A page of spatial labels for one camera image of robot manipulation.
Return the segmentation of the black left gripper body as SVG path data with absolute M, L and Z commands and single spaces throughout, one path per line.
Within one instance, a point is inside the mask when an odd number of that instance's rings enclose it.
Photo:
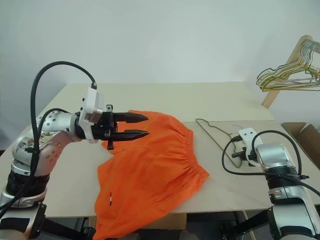
M 92 127 L 93 138 L 95 140 L 107 141 L 107 150 L 114 149 L 114 137 L 117 131 L 117 123 L 113 113 L 113 105 L 107 104 L 97 123 Z

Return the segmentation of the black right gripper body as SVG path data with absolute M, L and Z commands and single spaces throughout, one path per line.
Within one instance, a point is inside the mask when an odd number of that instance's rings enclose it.
M 241 161 L 247 161 L 247 156 L 246 156 L 246 147 L 243 147 L 242 150 L 237 150 L 236 152 L 231 154 L 231 157 L 233 159 L 239 158 Z

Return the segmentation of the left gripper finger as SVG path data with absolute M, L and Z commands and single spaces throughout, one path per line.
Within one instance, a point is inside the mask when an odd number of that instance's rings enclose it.
M 114 114 L 114 120 L 116 122 L 139 123 L 147 121 L 148 119 L 147 116 L 133 112 L 117 112 Z
M 145 130 L 127 129 L 124 132 L 117 132 L 114 135 L 115 142 L 133 141 L 139 138 L 143 138 L 150 133 Z

